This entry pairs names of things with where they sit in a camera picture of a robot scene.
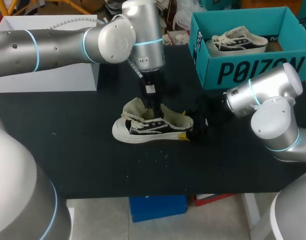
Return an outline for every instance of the blue plastic box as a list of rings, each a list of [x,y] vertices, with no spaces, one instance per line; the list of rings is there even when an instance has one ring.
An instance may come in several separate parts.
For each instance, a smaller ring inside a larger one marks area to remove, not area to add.
[[[130,197],[129,207],[133,222],[158,219],[172,215],[184,214],[187,201],[184,195]]]
[[[283,51],[210,57],[206,40],[235,27],[278,41]],[[196,12],[192,16],[189,49],[204,89],[232,88],[284,62],[306,78],[306,30],[287,7]]]

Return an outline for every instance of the black cloth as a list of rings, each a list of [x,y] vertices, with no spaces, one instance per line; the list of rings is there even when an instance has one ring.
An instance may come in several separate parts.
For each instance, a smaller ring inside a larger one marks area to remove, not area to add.
[[[165,49],[166,79],[181,93],[163,102],[181,112],[204,91],[187,46]],[[306,128],[306,84],[296,99]],[[208,91],[210,95],[222,91]],[[306,164],[277,161],[253,134],[250,117],[225,124],[219,141],[154,141],[135,145],[112,136],[125,103],[140,97],[127,62],[100,66],[97,92],[0,94],[0,117],[65,198],[277,192]]]

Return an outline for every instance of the blue led ring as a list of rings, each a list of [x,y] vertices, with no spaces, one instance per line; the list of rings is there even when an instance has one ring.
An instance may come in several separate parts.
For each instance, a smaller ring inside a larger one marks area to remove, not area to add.
[[[34,42],[34,45],[35,45],[35,48],[36,48],[36,53],[37,53],[37,62],[36,62],[36,67],[35,67],[35,70],[34,72],[36,72],[38,70],[38,67],[39,67],[39,50],[38,50],[38,46],[37,46],[37,42],[36,42],[36,39],[34,37],[34,35],[28,31],[28,30],[25,30],[32,38],[33,42]]]
[[[55,192],[55,211],[54,211],[54,214],[53,214],[53,218],[51,220],[51,222],[49,223],[49,226],[48,228],[46,229],[45,233],[42,235],[42,237],[40,238],[40,240],[44,240],[44,238],[46,237],[46,235],[49,233],[49,231],[51,230],[52,228],[52,225],[55,221],[55,217],[56,217],[56,213],[57,213],[57,207],[58,207],[58,198],[57,198],[57,192],[56,192],[56,189],[53,185],[53,183],[51,182],[53,188],[54,188],[54,192]]]
[[[161,41],[163,41],[163,38],[160,38],[160,39],[154,40],[154,41],[139,42],[139,43],[134,44],[134,46],[147,45],[147,44],[154,44],[154,43],[158,43],[158,42],[161,42]]]
[[[252,95],[253,95],[253,97],[254,97],[254,99],[255,99],[257,105],[261,105],[261,104],[259,103],[259,101],[258,101],[256,95],[255,95],[254,90],[253,90],[252,83],[251,83],[251,79],[248,80],[248,85],[249,85],[249,89],[251,90],[251,93],[252,93]]]
[[[282,152],[282,151],[286,151],[286,150],[288,150],[288,149],[290,149],[291,147],[293,147],[295,144],[296,144],[296,142],[297,142],[297,140],[299,139],[299,129],[298,129],[298,135],[297,135],[297,138],[296,138],[296,140],[295,140],[295,142],[291,145],[291,146],[289,146],[289,147],[287,147],[287,148],[285,148],[285,149],[282,149],[282,150],[273,150],[273,149],[270,149],[270,148],[268,148],[268,147],[266,147],[268,150],[271,150],[271,151],[275,151],[275,152]]]
[[[85,52],[86,57],[87,57],[91,62],[93,62],[93,63],[95,63],[95,64],[98,64],[98,62],[93,61],[93,60],[88,56],[88,54],[87,54],[87,52],[86,52],[86,48],[85,48],[85,38],[86,38],[86,35],[87,35],[87,33],[89,32],[90,29],[92,29],[92,27],[89,28],[89,29],[87,29],[86,32],[84,33],[84,36],[83,36],[83,49],[84,49],[84,52]]]

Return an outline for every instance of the yellow tag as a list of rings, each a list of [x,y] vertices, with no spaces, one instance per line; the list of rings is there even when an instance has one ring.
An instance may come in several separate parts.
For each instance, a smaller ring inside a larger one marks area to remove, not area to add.
[[[182,141],[189,141],[189,139],[186,137],[186,133],[182,133],[180,135],[178,135],[178,138]]]

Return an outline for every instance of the sneaker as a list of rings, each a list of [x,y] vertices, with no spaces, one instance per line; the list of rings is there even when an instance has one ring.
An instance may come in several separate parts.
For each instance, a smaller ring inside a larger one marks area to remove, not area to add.
[[[239,26],[221,36],[213,36],[206,42],[211,57],[222,57],[265,52],[267,39],[251,34],[246,27]]]
[[[123,108],[122,117],[112,129],[114,138],[129,144],[141,144],[152,140],[183,140],[186,131],[193,128],[193,119],[174,112],[161,104],[164,118],[154,118],[151,108],[145,108],[142,100],[134,98]]]

